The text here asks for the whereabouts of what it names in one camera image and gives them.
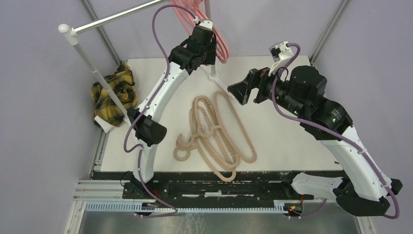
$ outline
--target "white tabletop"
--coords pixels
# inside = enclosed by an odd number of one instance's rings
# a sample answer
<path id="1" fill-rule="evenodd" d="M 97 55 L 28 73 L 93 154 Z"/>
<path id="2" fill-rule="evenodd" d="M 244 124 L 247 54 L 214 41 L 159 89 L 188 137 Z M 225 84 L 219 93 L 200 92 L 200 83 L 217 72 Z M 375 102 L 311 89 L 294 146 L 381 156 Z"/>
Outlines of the white tabletop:
<path id="1" fill-rule="evenodd" d="M 252 68 L 261 69 L 273 63 L 271 57 L 231 57 L 226 64 L 217 64 L 217 71 L 224 82 L 234 84 L 243 80 Z M 166 62 L 163 58 L 130 59 L 137 96 L 143 100 L 160 78 Z M 299 56 L 290 70 L 296 66 L 309 65 L 307 56 Z M 168 129 L 164 140 L 159 144 L 154 170 L 158 172 L 209 172 L 210 168 L 197 151 L 192 151 L 187 161 L 179 162 L 173 157 L 177 136 L 182 133 L 185 139 L 190 134 L 189 110 L 192 101 L 199 95 L 205 95 L 212 101 L 212 95 L 220 88 L 207 79 L 202 69 L 194 71 L 178 88 L 166 106 L 160 123 Z M 271 101 L 260 104 L 253 103 L 257 90 L 251 92 L 250 100 L 241 106 L 236 100 L 232 104 L 241 118 L 244 127 L 257 151 L 254 163 L 241 162 L 237 171 L 291 171 L 291 170 L 342 170 L 335 164 L 333 155 L 310 134 L 306 133 L 299 123 L 281 117 Z M 251 155 L 240 130 L 226 109 L 226 103 L 220 104 L 221 118 L 230 136 L 245 155 Z M 137 150 L 127 154 L 123 151 L 123 140 L 128 129 L 127 124 L 109 132 L 106 148 L 103 152 L 102 172 L 133 171 L 136 166 Z M 136 143 L 131 134 L 129 146 Z"/>

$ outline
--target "plaid cloth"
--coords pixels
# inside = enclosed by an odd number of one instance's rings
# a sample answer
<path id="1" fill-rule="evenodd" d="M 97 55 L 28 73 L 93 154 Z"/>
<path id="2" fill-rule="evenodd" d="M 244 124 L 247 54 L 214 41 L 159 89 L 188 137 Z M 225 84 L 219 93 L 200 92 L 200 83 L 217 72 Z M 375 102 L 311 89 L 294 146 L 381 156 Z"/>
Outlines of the plaid cloth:
<path id="1" fill-rule="evenodd" d="M 125 62 L 122 62 L 112 75 L 105 76 L 105 80 L 126 110 L 138 104 L 132 71 Z M 99 82 L 92 85 L 92 97 L 96 103 L 94 117 L 99 116 L 109 124 L 119 127 L 123 121 L 123 113 Z"/>

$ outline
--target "horizontal bar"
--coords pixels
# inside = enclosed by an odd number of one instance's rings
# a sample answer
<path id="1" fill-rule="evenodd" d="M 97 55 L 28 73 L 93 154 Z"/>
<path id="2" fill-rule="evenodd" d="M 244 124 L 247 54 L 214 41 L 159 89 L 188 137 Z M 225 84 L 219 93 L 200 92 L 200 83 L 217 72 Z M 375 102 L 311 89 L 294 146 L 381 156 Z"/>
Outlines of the horizontal bar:
<path id="1" fill-rule="evenodd" d="M 119 180 L 91 180 L 81 179 L 79 184 L 119 184 Z"/>
<path id="2" fill-rule="evenodd" d="M 324 198 L 315 198 L 313 200 L 304 200 L 303 203 L 322 203 Z M 274 203 L 299 203 L 299 200 L 274 200 Z M 328 199 L 326 203 L 337 203 L 335 200 Z"/>
<path id="3" fill-rule="evenodd" d="M 166 1 L 167 1 L 167 0 L 155 0 L 155 1 L 151 1 L 151 2 L 148 2 L 148 3 L 142 4 L 142 5 L 140 5 L 140 6 L 136 6 L 136 7 L 134 7 L 134 8 L 131 8 L 131 9 L 129 9 L 129 10 L 125 10 L 125 11 L 122 11 L 122 12 L 118 12 L 118 13 L 116 13 L 116 14 L 113 14 L 113 15 L 111 15 L 111 16 L 107 16 L 107 17 L 102 18 L 102 19 L 97 19 L 97 20 L 92 21 L 92 22 L 90 22 L 90 23 L 88 23 L 88 24 L 85 24 L 85 25 L 83 25 L 83 26 L 80 26 L 80 27 L 75 28 L 75 29 L 74 29 L 74 32 L 75 32 L 76 34 L 84 33 L 84 32 L 86 32 L 86 31 L 88 31 L 88 30 L 93 29 L 93 28 L 99 27 L 99 26 L 104 25 L 104 24 L 106 24 L 106 23 L 112 22 L 112 21 L 114 21 L 114 20 L 120 19 L 120 18 L 122 18 L 122 17 L 128 16 L 128 15 L 133 14 L 133 13 L 135 13 L 135 12 L 144 10 L 144 9 L 146 9 L 146 8 L 149 8 L 149 7 L 151 7 L 151 6 L 158 5 L 158 4 L 163 3 L 163 2 L 166 2 Z"/>
<path id="4" fill-rule="evenodd" d="M 77 189 L 91 189 L 91 190 L 118 190 L 121 191 L 123 190 L 123 187 L 120 185 L 120 181 L 118 181 L 117 184 L 78 184 Z"/>
<path id="5" fill-rule="evenodd" d="M 113 198 L 122 198 L 123 190 L 84 190 L 76 191 L 75 197 L 113 197 Z"/>
<path id="6" fill-rule="evenodd" d="M 99 141 L 98 141 L 97 146 L 96 146 L 96 149 L 95 149 L 95 151 L 94 151 L 94 156 L 93 156 L 93 158 L 92 158 L 91 164 L 90 164 L 90 166 L 89 166 L 88 179 L 91 179 L 91 178 L 92 178 L 92 174 L 93 174 L 93 170 L 94 170 L 96 161 L 97 161 L 98 158 L 99 158 L 98 155 L 99 155 L 100 152 L 102 151 L 102 150 L 101 150 L 101 148 L 102 148 L 102 147 L 101 147 L 101 144 L 102 144 L 103 139 L 105 138 L 105 136 L 103 135 L 103 133 L 104 133 L 103 129 L 100 130 Z"/>

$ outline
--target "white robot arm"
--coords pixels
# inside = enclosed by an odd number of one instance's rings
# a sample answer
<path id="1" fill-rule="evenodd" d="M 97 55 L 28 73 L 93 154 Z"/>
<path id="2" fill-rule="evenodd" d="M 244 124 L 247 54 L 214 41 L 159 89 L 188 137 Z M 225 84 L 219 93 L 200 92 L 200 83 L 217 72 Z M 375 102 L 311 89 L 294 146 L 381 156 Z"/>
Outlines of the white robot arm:
<path id="1" fill-rule="evenodd" d="M 194 27 L 188 39 L 171 51 L 169 69 L 165 69 L 148 97 L 136 110 L 128 110 L 132 123 L 139 118 L 133 128 L 139 144 L 143 145 L 140 169 L 142 182 L 146 183 L 153 177 L 156 149 L 167 133 L 167 129 L 159 124 L 166 105 L 193 70 L 200 65 L 215 64 L 215 55 L 216 38 L 212 21 L 204 20 Z M 137 170 L 133 174 L 139 178 Z"/>
<path id="2" fill-rule="evenodd" d="M 390 206 L 385 197 L 389 190 L 395 195 L 398 194 L 402 187 L 400 180 L 390 179 L 377 167 L 365 151 L 345 109 L 323 96 L 327 79 L 314 67 L 299 66 L 292 70 L 290 80 L 282 81 L 282 71 L 286 70 L 296 56 L 286 41 L 269 49 L 275 61 L 274 65 L 271 68 L 250 70 L 243 81 L 228 86 L 228 91 L 241 105 L 248 102 L 253 88 L 259 89 L 255 103 L 272 99 L 273 96 L 276 109 L 279 105 L 298 118 L 289 117 L 282 112 L 280 114 L 299 121 L 305 131 L 327 147 L 347 174 L 347 177 L 326 178 L 306 173 L 291 173 L 285 182 L 298 194 L 336 200 L 344 210 L 355 216 L 384 215 Z M 317 126 L 333 131 L 336 136 Z M 364 150 L 360 152 L 354 145 L 342 140 L 343 137 Z M 365 153 L 370 162 L 361 153 Z M 383 177 L 384 185 L 377 173 Z"/>

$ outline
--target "gray wall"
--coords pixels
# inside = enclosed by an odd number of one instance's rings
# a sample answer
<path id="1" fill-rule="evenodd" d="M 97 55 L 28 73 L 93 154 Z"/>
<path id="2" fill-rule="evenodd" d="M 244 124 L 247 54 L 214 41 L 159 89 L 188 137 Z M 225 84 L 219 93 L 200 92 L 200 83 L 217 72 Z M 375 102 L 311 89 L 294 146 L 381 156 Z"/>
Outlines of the gray wall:
<path id="1" fill-rule="evenodd" d="M 149 0 L 91 0 L 96 14 L 106 16 Z M 280 41 L 302 45 L 311 54 L 320 34 L 340 0 L 211 0 L 212 19 L 227 42 L 232 56 L 268 55 L 268 48 Z M 122 60 L 160 58 L 153 40 L 151 20 L 158 7 L 105 25 Z M 157 34 L 168 51 L 187 33 L 172 9 L 156 18 Z"/>
<path id="2" fill-rule="evenodd" d="M 376 218 L 380 233 L 412 233 L 413 2 L 352 1 L 317 67 L 381 169 L 404 187 L 401 216 Z"/>
<path id="3" fill-rule="evenodd" d="M 57 26 L 88 22 L 76 0 L 0 3 L 0 233 L 63 231 L 98 128 L 91 73 Z M 115 64 L 96 32 L 79 36 L 104 74 Z"/>

